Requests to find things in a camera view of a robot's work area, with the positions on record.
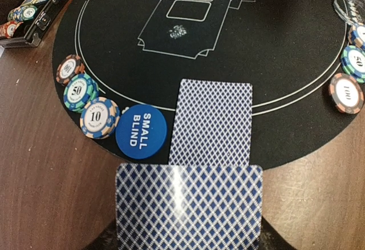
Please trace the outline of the blue card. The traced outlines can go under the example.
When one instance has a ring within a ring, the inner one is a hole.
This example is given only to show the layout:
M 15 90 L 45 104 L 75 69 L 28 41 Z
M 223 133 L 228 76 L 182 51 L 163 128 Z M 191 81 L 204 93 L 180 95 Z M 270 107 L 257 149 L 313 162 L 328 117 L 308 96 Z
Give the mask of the blue card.
M 253 86 L 250 83 L 182 79 L 170 165 L 249 165 Z

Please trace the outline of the blue small blind button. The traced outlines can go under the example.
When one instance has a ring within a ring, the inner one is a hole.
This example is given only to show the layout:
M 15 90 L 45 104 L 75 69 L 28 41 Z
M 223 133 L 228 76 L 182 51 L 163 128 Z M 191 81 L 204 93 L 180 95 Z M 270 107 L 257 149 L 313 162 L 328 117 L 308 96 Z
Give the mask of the blue small blind button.
M 135 105 L 120 117 L 115 138 L 127 157 L 147 159 L 163 147 L 167 138 L 167 121 L 158 109 L 146 104 Z

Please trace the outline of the white blue chips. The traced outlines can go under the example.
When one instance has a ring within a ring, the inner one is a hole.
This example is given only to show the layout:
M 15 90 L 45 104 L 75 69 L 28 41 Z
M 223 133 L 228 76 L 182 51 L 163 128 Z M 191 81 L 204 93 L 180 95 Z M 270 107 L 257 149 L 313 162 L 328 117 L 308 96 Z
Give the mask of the white blue chips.
M 364 47 L 364 31 L 365 26 L 363 23 L 355 23 L 350 27 L 348 32 L 348 41 L 351 45 L 354 45 L 362 50 L 365 50 Z
M 117 104 L 100 96 L 86 104 L 80 117 L 80 128 L 88 138 L 105 139 L 112 135 L 119 119 Z

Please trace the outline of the blue playing card deck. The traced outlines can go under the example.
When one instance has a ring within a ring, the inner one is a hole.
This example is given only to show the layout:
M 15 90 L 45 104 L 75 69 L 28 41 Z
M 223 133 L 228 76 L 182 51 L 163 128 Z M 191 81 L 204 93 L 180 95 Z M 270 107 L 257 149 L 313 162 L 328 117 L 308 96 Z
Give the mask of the blue playing card deck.
M 119 165 L 119 249 L 258 249 L 263 171 L 258 165 Z

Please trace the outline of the green chips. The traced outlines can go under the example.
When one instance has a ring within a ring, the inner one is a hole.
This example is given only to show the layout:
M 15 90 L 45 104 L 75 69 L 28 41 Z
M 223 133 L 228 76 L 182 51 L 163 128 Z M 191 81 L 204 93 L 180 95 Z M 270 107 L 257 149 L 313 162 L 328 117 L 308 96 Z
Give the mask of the green chips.
M 78 74 L 64 89 L 63 101 L 68 110 L 81 113 L 86 104 L 98 96 L 98 84 L 89 75 Z
M 340 61 L 343 70 L 353 76 L 359 83 L 364 83 L 364 51 L 348 45 L 342 51 Z

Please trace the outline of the red black chips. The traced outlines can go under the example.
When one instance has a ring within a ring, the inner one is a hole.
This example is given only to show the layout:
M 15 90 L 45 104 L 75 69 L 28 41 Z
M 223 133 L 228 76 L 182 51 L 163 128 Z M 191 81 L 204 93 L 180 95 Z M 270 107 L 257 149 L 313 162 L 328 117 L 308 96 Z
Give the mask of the red black chips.
M 84 71 L 85 65 L 82 58 L 78 55 L 70 54 L 59 64 L 56 70 L 56 81 L 66 86 L 74 76 L 84 73 Z
M 341 113 L 358 114 L 364 105 L 364 93 L 358 82 L 348 74 L 335 74 L 328 86 L 328 93 Z

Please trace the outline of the clear round dealer button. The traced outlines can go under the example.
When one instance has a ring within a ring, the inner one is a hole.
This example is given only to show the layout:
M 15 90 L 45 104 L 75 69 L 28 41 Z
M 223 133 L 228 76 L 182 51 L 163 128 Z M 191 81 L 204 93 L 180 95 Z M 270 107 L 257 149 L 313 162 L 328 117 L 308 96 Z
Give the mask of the clear round dealer button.
M 364 23 L 364 2 L 361 0 L 334 0 L 333 7 L 338 16 L 348 25 Z

